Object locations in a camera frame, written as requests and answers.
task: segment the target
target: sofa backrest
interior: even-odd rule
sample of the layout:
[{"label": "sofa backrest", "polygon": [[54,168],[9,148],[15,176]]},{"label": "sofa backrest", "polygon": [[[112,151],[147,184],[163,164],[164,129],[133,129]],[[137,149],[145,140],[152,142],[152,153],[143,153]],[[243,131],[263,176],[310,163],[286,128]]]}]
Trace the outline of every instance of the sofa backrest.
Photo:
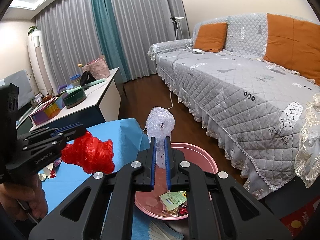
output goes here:
[{"label": "sofa backrest", "polygon": [[[298,20],[301,17],[284,15]],[[266,13],[239,14],[215,18],[196,24],[193,30],[195,43],[201,25],[228,23],[227,38],[224,49],[242,55],[263,57],[266,54],[268,40],[268,21]]]}]

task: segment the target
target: quilted sofa cover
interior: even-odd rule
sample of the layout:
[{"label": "quilted sofa cover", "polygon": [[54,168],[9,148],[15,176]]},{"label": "quilted sofa cover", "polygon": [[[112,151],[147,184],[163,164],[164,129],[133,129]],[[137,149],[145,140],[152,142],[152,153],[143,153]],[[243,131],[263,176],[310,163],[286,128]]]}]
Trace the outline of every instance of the quilted sofa cover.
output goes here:
[{"label": "quilted sofa cover", "polygon": [[[228,23],[222,52],[188,49],[201,25],[218,22]],[[266,14],[228,16],[197,24],[192,39],[154,44],[148,52],[158,74],[206,134],[218,139],[258,199],[289,182],[297,169],[307,187],[317,177],[306,155],[296,156],[303,148],[305,110],[320,89],[297,72],[265,62],[267,38]]]}]

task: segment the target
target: standing air conditioner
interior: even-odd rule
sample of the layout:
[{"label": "standing air conditioner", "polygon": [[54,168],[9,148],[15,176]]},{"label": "standing air conditioner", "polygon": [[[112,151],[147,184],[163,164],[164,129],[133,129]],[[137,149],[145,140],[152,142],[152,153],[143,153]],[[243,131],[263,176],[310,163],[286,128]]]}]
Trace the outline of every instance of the standing air conditioner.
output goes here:
[{"label": "standing air conditioner", "polygon": [[41,31],[34,31],[28,36],[28,51],[33,74],[40,92],[46,95],[47,93],[51,94],[51,90],[53,90],[53,93],[57,95],[57,87],[49,69]]}]

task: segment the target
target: sofa armrest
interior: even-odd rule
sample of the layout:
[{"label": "sofa armrest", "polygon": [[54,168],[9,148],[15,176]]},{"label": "sofa armrest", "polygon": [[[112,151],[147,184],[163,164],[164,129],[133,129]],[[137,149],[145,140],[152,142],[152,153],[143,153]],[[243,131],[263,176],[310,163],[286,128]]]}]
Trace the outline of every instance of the sofa armrest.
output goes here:
[{"label": "sofa armrest", "polygon": [[166,41],[161,43],[156,43],[151,45],[148,55],[151,60],[155,60],[156,56],[159,54],[163,54],[170,51],[175,51],[178,49],[186,49],[187,45],[189,47],[193,46],[193,39],[186,39],[186,40],[177,40],[177,41]]}]

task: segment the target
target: dark brown floor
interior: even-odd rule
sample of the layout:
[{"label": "dark brown floor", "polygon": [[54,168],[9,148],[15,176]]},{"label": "dark brown floor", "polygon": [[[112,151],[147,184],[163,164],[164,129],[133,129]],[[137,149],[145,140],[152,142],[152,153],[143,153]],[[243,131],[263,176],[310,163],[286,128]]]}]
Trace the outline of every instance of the dark brown floor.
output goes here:
[{"label": "dark brown floor", "polygon": [[[154,74],[148,77],[138,78],[124,84],[127,100],[123,100],[120,106],[119,118],[135,118],[143,129],[151,109],[155,106],[169,108],[170,91],[162,79]],[[176,124],[172,131],[171,142],[185,142],[194,144],[207,151],[215,160],[219,171],[226,171],[238,182],[244,184],[240,170],[231,166],[225,158],[225,152],[220,149],[217,140],[206,136],[206,130],[196,122],[189,109],[182,103],[178,103],[178,97],[172,94],[173,108],[169,111],[173,114]]]}]

